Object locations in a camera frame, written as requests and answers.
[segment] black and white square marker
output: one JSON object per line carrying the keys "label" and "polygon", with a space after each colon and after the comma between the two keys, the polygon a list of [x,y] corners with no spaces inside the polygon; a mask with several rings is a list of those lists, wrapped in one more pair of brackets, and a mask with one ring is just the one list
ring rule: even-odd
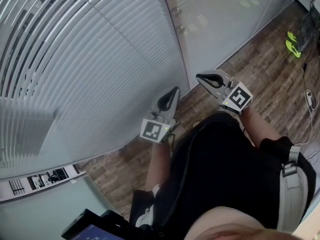
{"label": "black and white square marker", "polygon": [[241,109],[246,102],[250,99],[250,95],[247,94],[242,88],[238,87],[229,99],[239,108]]}
{"label": "black and white square marker", "polygon": [[157,141],[161,132],[162,125],[148,121],[142,134],[143,137]]}

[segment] wooden floor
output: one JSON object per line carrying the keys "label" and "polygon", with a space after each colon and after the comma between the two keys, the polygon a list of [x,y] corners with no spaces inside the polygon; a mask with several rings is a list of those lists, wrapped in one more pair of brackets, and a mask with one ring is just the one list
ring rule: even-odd
{"label": "wooden floor", "polygon": [[[285,40],[287,31],[299,32],[305,13],[301,5],[294,2],[220,67],[249,88],[254,95],[253,106],[293,143],[306,142],[310,134],[302,67],[318,51],[314,39],[297,59],[287,51]],[[305,82],[313,93],[320,91],[318,56],[308,63]],[[217,109],[214,98],[203,87],[195,87],[179,104],[177,119],[180,125],[175,130],[176,137],[180,138],[195,122]],[[312,139],[319,139],[320,111],[315,111],[313,116]],[[150,149],[149,142],[137,137],[122,150],[79,164],[126,219],[129,218],[133,191],[144,188]]]}

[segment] forearm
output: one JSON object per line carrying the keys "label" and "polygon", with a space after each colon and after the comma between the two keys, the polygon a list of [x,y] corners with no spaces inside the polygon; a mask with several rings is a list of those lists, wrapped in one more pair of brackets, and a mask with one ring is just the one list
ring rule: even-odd
{"label": "forearm", "polygon": [[168,141],[152,145],[151,161],[145,183],[146,191],[151,191],[158,184],[161,186],[167,180],[170,175],[170,160]]}
{"label": "forearm", "polygon": [[279,133],[251,106],[249,106],[239,118],[253,144],[257,148],[260,147],[260,143],[263,139],[276,141],[281,137]]}

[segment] gray pants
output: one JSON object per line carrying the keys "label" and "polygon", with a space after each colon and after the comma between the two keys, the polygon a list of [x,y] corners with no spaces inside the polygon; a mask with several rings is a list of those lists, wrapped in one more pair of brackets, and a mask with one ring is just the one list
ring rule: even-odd
{"label": "gray pants", "polygon": [[302,52],[314,35],[318,35],[320,27],[320,13],[312,6],[304,16],[300,33],[296,40],[296,50]]}

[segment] backpack strap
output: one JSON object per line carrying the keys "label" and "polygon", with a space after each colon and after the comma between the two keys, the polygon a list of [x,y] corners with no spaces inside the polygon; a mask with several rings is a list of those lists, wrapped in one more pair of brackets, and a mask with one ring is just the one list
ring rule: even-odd
{"label": "backpack strap", "polygon": [[289,159],[280,172],[279,217],[277,230],[292,233],[299,225],[306,208],[308,180],[297,166],[300,147],[292,146]]}

